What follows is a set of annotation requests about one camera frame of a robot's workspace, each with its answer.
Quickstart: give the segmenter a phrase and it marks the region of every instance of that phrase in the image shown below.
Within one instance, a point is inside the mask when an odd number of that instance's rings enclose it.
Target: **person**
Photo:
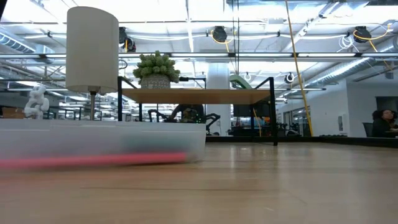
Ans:
[[[394,135],[388,131],[397,131],[398,125],[395,124],[397,114],[391,110],[377,110],[373,112],[372,137],[393,138]]]
[[[182,112],[182,123],[202,123],[202,118],[205,115],[203,105],[178,105],[170,115],[169,119],[174,119],[178,112]]]

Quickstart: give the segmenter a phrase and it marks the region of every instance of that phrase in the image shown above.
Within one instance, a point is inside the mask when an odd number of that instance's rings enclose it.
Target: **lamp shade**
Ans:
[[[111,93],[118,89],[119,21],[92,7],[73,7],[67,18],[66,87]]]

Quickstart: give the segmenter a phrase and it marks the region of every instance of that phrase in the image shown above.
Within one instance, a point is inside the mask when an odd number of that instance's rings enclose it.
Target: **red object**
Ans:
[[[0,168],[60,167],[185,162],[185,152],[137,153],[38,159],[0,159]]]

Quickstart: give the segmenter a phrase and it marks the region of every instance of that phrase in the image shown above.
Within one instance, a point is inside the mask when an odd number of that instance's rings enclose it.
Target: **potted plant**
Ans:
[[[178,83],[180,71],[174,70],[175,61],[170,60],[168,55],[161,56],[157,50],[155,55],[141,54],[139,57],[141,63],[137,64],[133,74],[140,79],[138,84],[141,88],[170,88],[170,82]]]

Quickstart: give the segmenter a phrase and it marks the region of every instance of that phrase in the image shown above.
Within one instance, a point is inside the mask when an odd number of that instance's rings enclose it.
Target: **green succulent plant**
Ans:
[[[150,75],[165,75],[171,82],[178,83],[180,77],[180,70],[175,70],[175,61],[170,60],[168,55],[160,55],[157,50],[155,55],[143,55],[139,56],[141,63],[137,64],[137,69],[134,69],[132,73],[136,78],[139,78],[139,84],[144,77]]]

